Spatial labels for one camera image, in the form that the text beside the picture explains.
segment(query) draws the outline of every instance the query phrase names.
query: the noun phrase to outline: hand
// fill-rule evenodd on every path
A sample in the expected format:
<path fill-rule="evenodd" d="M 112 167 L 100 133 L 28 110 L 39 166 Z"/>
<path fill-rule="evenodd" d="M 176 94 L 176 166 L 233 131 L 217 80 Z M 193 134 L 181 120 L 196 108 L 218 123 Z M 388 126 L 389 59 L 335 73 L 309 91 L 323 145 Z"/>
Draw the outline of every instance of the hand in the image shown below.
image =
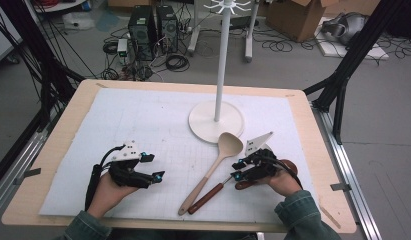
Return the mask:
<path fill-rule="evenodd" d="M 268 184 L 275 192 L 285 197 L 302 190 L 296 180 L 285 170 L 279 170 L 274 176 L 267 176 L 259 182 Z"/>
<path fill-rule="evenodd" d="M 118 186 L 107 172 L 102 175 L 87 212 L 95 218 L 101 218 L 106 212 L 117 206 L 124 197 L 138 189 L 136 187 Z"/>

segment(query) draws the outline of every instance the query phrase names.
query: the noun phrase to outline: computer tower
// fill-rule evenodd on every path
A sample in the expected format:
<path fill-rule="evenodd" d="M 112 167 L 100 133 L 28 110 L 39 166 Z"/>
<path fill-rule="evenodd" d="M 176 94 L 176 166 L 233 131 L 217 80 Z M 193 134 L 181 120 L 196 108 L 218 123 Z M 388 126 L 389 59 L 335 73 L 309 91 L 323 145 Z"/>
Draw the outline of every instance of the computer tower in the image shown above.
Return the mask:
<path fill-rule="evenodd" d="M 157 6 L 156 19 L 158 39 L 163 53 L 175 53 L 178 50 L 178 21 L 171 6 Z"/>
<path fill-rule="evenodd" d="M 136 60 L 152 61 L 155 59 L 154 47 L 157 33 L 152 6 L 137 5 L 128 23 Z"/>

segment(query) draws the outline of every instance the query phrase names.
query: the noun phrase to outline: white stand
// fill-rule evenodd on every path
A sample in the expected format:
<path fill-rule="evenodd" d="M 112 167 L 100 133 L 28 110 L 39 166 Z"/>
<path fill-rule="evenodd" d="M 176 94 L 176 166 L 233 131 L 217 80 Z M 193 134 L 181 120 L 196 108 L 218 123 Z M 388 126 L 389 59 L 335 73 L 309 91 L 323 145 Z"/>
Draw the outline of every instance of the white stand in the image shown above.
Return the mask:
<path fill-rule="evenodd" d="M 198 7 L 199 6 L 195 1 L 195 3 L 193 4 L 192 36 L 190 37 L 189 47 L 187 48 L 187 51 L 189 52 L 191 57 L 193 57 L 193 53 L 195 52 L 196 42 L 198 41 L 199 31 L 201 30 L 201 25 L 199 25 L 199 22 L 198 22 L 198 14 L 199 14 Z"/>
<path fill-rule="evenodd" d="M 229 103 L 224 102 L 222 105 L 221 102 L 224 87 L 224 74 L 226 70 L 227 45 L 229 42 L 230 15 L 231 12 L 233 12 L 234 7 L 239 7 L 236 6 L 237 4 L 232 0 L 224 0 L 218 3 L 218 5 L 208 7 L 214 8 L 221 6 L 221 10 L 218 13 L 223 12 L 217 98 L 215 102 L 198 104 L 193 108 L 189 115 L 189 125 L 193 133 L 202 140 L 211 143 L 217 143 L 218 137 L 223 132 L 229 132 L 235 136 L 240 136 L 244 129 L 244 120 L 240 111 Z"/>
<path fill-rule="evenodd" d="M 251 12 L 251 22 L 249 23 L 248 33 L 246 35 L 245 59 L 252 62 L 252 33 L 254 32 L 255 20 L 257 19 L 259 0 L 255 0 Z"/>
<path fill-rule="evenodd" d="M 196 105 L 189 115 L 190 129 L 197 137 L 209 143 L 217 143 L 218 137 L 224 132 L 240 136 L 245 126 L 239 109 L 230 103 L 222 102 L 220 120 L 216 122 L 215 106 L 215 101 Z"/>

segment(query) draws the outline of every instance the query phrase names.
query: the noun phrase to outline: cable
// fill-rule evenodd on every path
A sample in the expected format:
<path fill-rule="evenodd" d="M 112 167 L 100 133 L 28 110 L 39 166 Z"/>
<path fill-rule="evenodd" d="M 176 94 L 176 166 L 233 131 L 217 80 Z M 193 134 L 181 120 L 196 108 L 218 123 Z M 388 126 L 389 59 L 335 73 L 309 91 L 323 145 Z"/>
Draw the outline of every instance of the cable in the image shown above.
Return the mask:
<path fill-rule="evenodd" d="M 189 69 L 190 63 L 185 56 L 174 54 L 167 58 L 165 66 L 172 72 L 184 72 Z"/>

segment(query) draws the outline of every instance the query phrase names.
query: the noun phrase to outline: black pole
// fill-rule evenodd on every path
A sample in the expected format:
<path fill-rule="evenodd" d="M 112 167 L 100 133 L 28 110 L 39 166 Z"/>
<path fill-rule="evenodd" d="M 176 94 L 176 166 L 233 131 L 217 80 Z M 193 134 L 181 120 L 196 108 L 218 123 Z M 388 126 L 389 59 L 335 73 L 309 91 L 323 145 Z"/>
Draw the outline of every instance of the black pole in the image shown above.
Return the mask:
<path fill-rule="evenodd" d="M 337 99 L 333 135 L 338 144 L 342 144 L 341 125 L 348 81 L 407 1 L 409 0 L 381 0 L 335 72 L 329 78 L 304 90 L 305 94 L 309 95 L 323 89 L 320 96 L 312 102 L 313 106 L 322 112 L 328 112 L 330 105 Z"/>

